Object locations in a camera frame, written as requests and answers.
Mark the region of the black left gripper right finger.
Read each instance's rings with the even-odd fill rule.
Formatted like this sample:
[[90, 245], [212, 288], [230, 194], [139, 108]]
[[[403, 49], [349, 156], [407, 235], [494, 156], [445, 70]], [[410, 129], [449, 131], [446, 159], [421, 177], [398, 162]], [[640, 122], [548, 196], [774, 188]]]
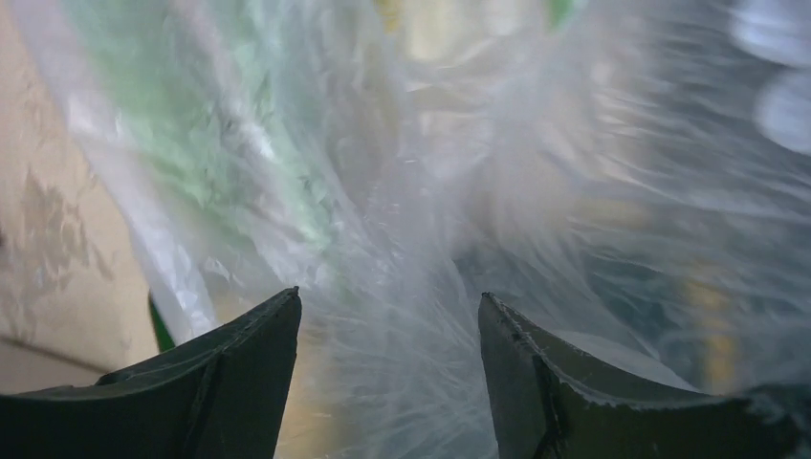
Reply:
[[478, 310], [503, 458], [806, 458], [810, 389], [705, 395], [615, 367], [536, 326], [495, 295]]

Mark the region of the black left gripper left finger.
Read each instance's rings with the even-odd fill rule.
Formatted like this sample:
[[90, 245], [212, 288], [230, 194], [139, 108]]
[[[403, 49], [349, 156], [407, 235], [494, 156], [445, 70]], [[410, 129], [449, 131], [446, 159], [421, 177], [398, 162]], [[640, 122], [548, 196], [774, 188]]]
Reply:
[[271, 458], [302, 304], [279, 292], [244, 315], [88, 386], [1, 399], [5, 458]]

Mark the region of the green vegetable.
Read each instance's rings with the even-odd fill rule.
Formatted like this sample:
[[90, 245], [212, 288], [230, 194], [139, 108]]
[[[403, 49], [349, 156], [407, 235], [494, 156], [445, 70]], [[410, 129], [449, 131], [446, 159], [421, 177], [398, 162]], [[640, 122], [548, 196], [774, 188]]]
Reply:
[[297, 122], [287, 1], [65, 1], [99, 92], [78, 130], [270, 254], [334, 240]]

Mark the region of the clear plastic grocery bag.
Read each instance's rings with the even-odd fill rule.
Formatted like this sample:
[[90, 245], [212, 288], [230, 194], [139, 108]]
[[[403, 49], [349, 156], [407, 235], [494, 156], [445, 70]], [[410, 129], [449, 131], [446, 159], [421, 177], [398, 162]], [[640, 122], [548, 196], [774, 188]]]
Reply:
[[78, 130], [65, 1], [13, 1], [174, 341], [302, 303], [277, 458], [503, 458], [495, 295], [641, 378], [810, 389], [806, 1], [287, 1], [334, 240], [264, 254]]

